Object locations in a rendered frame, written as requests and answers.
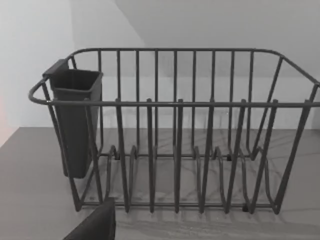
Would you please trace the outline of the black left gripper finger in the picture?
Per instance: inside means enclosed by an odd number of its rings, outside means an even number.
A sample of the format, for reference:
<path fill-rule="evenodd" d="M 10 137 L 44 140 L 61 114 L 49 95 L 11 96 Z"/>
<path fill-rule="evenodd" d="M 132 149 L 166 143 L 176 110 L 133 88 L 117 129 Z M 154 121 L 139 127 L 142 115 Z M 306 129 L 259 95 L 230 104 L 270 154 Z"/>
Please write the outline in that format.
<path fill-rule="evenodd" d="M 115 240 L 115 199 L 108 197 L 62 240 Z"/>

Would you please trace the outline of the dark grey cutlery holder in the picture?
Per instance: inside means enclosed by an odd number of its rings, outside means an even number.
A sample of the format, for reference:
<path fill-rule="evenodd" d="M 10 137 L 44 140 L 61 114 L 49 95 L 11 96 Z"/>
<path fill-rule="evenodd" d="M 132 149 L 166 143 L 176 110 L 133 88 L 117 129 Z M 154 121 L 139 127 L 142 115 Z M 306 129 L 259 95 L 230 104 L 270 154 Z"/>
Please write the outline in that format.
<path fill-rule="evenodd" d="M 99 102 L 102 94 L 103 73 L 93 70 L 70 69 L 65 59 L 57 60 L 43 73 L 49 78 L 53 98 L 59 101 Z M 59 107 L 58 123 L 62 124 L 67 146 L 66 156 L 71 177 L 83 179 L 91 164 L 86 111 L 80 105 Z"/>

